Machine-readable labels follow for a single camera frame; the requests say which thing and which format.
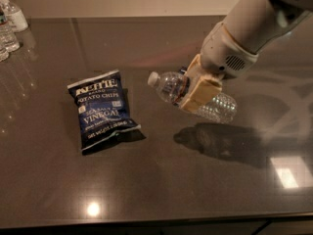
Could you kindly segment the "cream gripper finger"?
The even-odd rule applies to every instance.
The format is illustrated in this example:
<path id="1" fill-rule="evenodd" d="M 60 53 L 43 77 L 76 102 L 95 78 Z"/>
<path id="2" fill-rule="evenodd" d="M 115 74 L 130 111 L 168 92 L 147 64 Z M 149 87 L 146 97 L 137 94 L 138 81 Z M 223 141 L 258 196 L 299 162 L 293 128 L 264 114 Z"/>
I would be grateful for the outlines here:
<path id="1" fill-rule="evenodd" d="M 190 79 L 196 79 L 201 76 L 201 72 L 202 72 L 201 55 L 197 54 L 189 64 L 185 75 Z"/>
<path id="2" fill-rule="evenodd" d="M 179 108 L 189 113 L 195 113 L 200 107 L 209 103 L 222 91 L 222 84 L 219 80 L 202 76 L 193 88 L 188 90 Z"/>

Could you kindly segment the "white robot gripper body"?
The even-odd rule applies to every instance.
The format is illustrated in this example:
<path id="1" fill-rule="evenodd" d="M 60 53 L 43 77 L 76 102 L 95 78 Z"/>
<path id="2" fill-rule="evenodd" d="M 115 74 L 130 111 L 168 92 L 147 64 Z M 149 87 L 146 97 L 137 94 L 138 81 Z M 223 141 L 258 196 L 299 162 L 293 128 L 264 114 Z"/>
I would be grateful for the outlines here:
<path id="1" fill-rule="evenodd" d="M 201 46 L 201 66 L 211 73 L 233 79 L 249 70 L 258 55 L 241 47 L 229 33 L 224 23 L 218 23 Z"/>

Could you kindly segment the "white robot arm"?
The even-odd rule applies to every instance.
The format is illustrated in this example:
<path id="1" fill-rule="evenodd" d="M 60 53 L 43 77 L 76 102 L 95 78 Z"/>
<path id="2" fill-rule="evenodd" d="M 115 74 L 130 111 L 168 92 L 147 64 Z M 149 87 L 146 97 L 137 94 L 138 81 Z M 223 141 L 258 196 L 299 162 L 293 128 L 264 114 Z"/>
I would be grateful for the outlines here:
<path id="1" fill-rule="evenodd" d="M 267 44 L 292 31 L 313 11 L 313 0 L 240 0 L 204 39 L 185 75 L 190 87 L 179 108 L 206 105 L 232 79 L 250 69 Z"/>

